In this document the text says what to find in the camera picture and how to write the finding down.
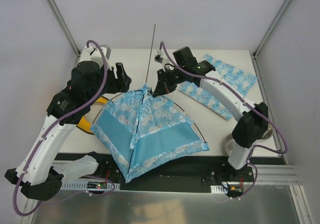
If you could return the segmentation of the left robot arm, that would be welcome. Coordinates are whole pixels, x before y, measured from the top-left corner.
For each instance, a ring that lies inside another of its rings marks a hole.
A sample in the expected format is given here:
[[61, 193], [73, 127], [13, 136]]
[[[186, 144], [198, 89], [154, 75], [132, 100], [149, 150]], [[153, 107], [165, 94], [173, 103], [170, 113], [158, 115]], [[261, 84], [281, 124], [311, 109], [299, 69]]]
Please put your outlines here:
[[92, 105], [103, 94], [126, 93], [132, 82], [121, 62], [108, 69], [103, 84], [104, 67], [94, 61], [81, 61], [71, 71], [66, 87], [53, 96], [46, 112], [44, 125], [32, 150], [17, 168], [8, 169], [5, 178], [19, 185], [21, 193], [33, 200], [48, 201], [60, 188], [86, 175], [99, 179], [105, 175], [106, 167], [96, 152], [63, 165], [54, 165], [62, 144], [79, 124], [90, 106], [73, 113], [85, 103]]

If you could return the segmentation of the black tent pole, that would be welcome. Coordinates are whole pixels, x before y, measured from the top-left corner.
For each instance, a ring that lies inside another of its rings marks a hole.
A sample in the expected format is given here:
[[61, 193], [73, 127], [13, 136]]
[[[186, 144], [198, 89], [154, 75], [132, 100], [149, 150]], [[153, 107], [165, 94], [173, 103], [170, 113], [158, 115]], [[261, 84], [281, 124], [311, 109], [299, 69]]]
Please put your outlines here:
[[[119, 94], [113, 96], [112, 98], [108, 99], [107, 102], [113, 103], [114, 101], [118, 100], [118, 99], [119, 99], [120, 97], [122, 97], [122, 96], [123, 96], [123, 93], [119, 93]], [[185, 110], [184, 110], [180, 105], [178, 105], [176, 102], [173, 102], [173, 103], [174, 103], [174, 105], [175, 105], [176, 107], [178, 107], [182, 112], [185, 112]], [[92, 124], [91, 124], [90, 129], [92, 129], [92, 127], [96, 124], [97, 119], [100, 117], [102, 110], [103, 110], [103, 109], [101, 109], [101, 110], [97, 113], [96, 117], [94, 118], [94, 120], [93, 120], [93, 122], [92, 122]], [[201, 130], [199, 129], [198, 125], [197, 125], [195, 122], [193, 122], [193, 124], [192, 124], [191, 126], [192, 126], [193, 128], [196, 128], [197, 132], [198, 132], [198, 133], [200, 134], [200, 136], [201, 136], [201, 139], [206, 143], [207, 141], [206, 141], [204, 135], [202, 134]]]
[[144, 85], [146, 86], [146, 88], [145, 88], [145, 90], [144, 89], [142, 90], [141, 102], [139, 103], [139, 105], [137, 107], [137, 116], [136, 116], [137, 117], [137, 123], [136, 123], [135, 133], [134, 133], [134, 135], [132, 137], [133, 148], [132, 148], [131, 156], [130, 156], [129, 168], [128, 168], [128, 172], [127, 172], [128, 174], [130, 173], [130, 168], [132, 167], [132, 162], [133, 162], [133, 159], [134, 159], [133, 155], [134, 155], [136, 143], [137, 143], [138, 138], [139, 138], [140, 113], [141, 113], [141, 110], [143, 109], [143, 101], [144, 101], [145, 94], [148, 92], [147, 82], [148, 82], [148, 76], [149, 76], [149, 70], [150, 70], [150, 64], [151, 64], [151, 56], [152, 56], [152, 52], [153, 52], [155, 33], [156, 33], [156, 24], [154, 24], [154, 26], [153, 26], [153, 33], [152, 33], [152, 39], [151, 39], [151, 45], [150, 45], [148, 65], [147, 65], [147, 71], [146, 71], [145, 82], [144, 82]]

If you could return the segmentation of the blue snowman pet tent fabric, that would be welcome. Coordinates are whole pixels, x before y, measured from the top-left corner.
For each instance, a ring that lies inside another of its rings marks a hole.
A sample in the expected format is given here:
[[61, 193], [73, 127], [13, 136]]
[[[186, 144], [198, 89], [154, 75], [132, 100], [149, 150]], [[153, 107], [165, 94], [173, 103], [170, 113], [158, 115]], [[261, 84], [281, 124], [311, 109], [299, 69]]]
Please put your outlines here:
[[151, 90], [143, 85], [107, 102], [90, 128], [126, 183], [169, 161], [210, 149], [193, 130], [190, 116], [176, 110], [171, 99], [152, 96]]

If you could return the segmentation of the blue snowman tent mat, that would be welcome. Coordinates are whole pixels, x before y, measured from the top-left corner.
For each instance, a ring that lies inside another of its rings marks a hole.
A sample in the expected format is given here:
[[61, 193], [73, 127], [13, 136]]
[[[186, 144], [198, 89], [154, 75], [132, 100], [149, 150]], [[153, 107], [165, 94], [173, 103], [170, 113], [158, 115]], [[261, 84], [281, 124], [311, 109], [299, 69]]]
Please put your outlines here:
[[206, 75], [218, 81], [203, 79], [200, 81], [200, 87], [185, 81], [177, 89], [224, 119], [234, 118], [239, 121], [243, 112], [251, 110], [244, 103], [254, 106], [254, 102], [247, 100], [246, 95], [258, 78], [209, 54], [205, 54], [202, 59], [215, 67], [215, 72], [209, 72]]

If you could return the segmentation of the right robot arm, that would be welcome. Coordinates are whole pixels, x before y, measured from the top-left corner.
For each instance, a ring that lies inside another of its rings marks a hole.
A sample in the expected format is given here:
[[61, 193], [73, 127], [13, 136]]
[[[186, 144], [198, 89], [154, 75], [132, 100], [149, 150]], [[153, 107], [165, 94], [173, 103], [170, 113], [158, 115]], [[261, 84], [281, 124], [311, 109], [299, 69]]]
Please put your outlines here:
[[244, 98], [211, 63], [197, 61], [187, 46], [174, 51], [173, 57], [170, 57], [164, 42], [161, 42], [154, 60], [163, 66], [174, 66], [157, 71], [157, 83], [152, 92], [154, 97], [170, 94], [179, 84], [190, 82], [210, 93], [232, 114], [237, 122], [231, 133], [235, 145], [228, 157], [229, 166], [225, 168], [225, 176], [230, 181], [237, 181], [243, 175], [242, 168], [248, 164], [253, 144], [268, 129], [267, 105]]

